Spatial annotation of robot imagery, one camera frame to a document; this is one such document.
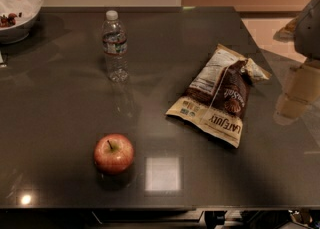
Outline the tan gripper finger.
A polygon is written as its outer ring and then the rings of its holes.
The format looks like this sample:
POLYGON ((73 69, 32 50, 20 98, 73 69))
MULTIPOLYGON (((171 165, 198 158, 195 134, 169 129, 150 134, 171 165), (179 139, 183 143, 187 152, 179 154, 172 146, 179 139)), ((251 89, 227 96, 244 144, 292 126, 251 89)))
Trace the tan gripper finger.
POLYGON ((308 108, 308 103, 282 93, 276 102, 273 119, 280 125, 295 122, 308 108))

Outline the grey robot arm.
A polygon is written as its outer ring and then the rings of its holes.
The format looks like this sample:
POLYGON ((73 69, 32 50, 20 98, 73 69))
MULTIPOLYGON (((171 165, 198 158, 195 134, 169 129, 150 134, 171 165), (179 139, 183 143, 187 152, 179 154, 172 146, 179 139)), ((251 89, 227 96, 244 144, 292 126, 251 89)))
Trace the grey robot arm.
POLYGON ((306 60, 288 70, 274 113, 280 125, 296 121, 320 97, 320 0, 310 0, 298 15, 293 41, 306 60))

